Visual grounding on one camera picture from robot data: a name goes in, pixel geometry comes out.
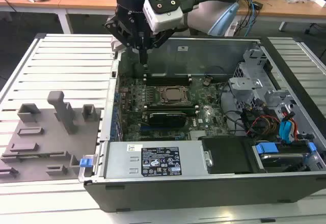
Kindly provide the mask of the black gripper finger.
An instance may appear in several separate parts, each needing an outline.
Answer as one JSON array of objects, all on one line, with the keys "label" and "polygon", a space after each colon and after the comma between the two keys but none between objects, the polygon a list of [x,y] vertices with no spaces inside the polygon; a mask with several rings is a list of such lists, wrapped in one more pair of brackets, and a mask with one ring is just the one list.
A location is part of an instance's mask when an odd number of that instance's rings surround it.
[{"label": "black gripper finger", "polygon": [[134,14],[124,16],[115,14],[104,26],[125,47],[134,49],[138,53],[139,63],[144,64],[143,40]]},{"label": "black gripper finger", "polygon": [[144,31],[143,38],[143,64],[147,64],[148,52],[154,48],[161,47],[173,34],[175,29],[168,29],[166,31],[155,34],[149,27]]}]

